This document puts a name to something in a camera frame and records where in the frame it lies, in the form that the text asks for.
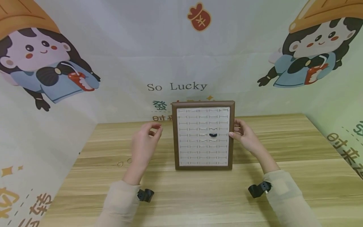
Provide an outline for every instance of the printed backdrop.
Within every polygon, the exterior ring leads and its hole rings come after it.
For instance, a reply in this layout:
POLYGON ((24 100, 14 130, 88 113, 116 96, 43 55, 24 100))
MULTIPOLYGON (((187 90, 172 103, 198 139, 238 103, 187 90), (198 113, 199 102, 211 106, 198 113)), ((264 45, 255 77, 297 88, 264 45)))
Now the printed backdrop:
POLYGON ((39 225, 97 123, 175 101, 305 113, 363 178, 362 25, 363 0, 0 0, 0 225, 39 225))

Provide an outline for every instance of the blue shirt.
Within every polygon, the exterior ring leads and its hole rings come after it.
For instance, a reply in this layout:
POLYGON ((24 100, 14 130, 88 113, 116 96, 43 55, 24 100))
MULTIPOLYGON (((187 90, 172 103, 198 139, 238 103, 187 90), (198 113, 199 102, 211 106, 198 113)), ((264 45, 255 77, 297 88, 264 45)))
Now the blue shirt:
MULTIPOLYGON (((71 61, 65 62, 71 64, 78 72, 83 73, 85 75, 85 81, 90 87, 95 89, 99 87, 99 82, 92 74, 71 61)), ((58 62, 48 66, 55 68, 57 65, 58 62)), ((61 74, 59 75, 59 80, 54 85, 45 86, 36 77, 36 72, 17 71, 10 75, 20 86, 34 92, 44 93, 53 103, 58 103, 67 97, 84 92, 84 90, 68 78, 68 75, 61 74)))
MULTIPOLYGON (((329 57, 326 60, 328 67, 323 69, 317 76, 317 79, 321 79, 324 76, 328 75, 335 66, 335 53, 330 52, 328 53, 329 57)), ((310 56, 309 58, 312 59, 318 55, 310 56)), ((291 55, 284 54, 282 55, 276 62, 275 62, 275 69, 279 78, 276 80, 274 86, 279 88, 294 88, 305 85, 305 80, 307 76, 307 72, 309 68, 303 67, 300 71, 296 73, 288 73, 287 70, 291 66, 291 64, 296 60, 291 55)))

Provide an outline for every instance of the brown wooden frame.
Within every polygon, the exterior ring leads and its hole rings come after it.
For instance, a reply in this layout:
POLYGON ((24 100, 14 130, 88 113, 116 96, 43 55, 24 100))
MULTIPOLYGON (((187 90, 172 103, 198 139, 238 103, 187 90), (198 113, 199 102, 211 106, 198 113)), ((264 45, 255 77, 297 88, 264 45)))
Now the brown wooden frame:
POLYGON ((234 131, 234 101, 207 101, 207 102, 173 102, 172 120, 174 133, 174 157, 176 170, 231 170, 233 164, 233 139, 229 137, 228 165, 227 166, 179 166, 179 140, 178 120, 176 111, 178 108, 199 108, 199 107, 230 107, 229 131, 234 131))

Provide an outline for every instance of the wooden tabletop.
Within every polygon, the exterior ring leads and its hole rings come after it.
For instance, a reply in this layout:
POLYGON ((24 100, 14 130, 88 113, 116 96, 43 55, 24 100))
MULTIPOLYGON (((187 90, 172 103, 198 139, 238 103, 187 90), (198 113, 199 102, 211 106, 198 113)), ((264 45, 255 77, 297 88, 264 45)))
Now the wooden tabletop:
MULTIPOLYGON (((302 114, 243 117, 280 167, 288 171, 323 226, 360 226, 362 180, 302 114)), ((143 122, 97 125, 65 179, 41 227, 91 227, 109 186, 121 180, 130 139, 143 122), (123 161, 122 167, 116 164, 123 161)), ((262 180, 257 161, 237 142, 232 171, 175 171, 171 121, 164 131, 142 188, 155 191, 142 202, 132 226, 279 226, 266 197, 247 188, 262 180)))

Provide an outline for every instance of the straw hat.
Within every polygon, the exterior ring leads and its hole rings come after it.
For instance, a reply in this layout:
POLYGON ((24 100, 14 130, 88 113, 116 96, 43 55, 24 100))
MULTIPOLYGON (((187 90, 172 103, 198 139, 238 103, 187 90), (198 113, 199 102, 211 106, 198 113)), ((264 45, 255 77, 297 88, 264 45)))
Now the straw hat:
POLYGON ((54 21, 33 0, 0 0, 0 40, 23 28, 60 33, 54 21))
POLYGON ((363 19, 363 0, 309 0, 291 23, 289 32, 298 32, 343 17, 363 19))

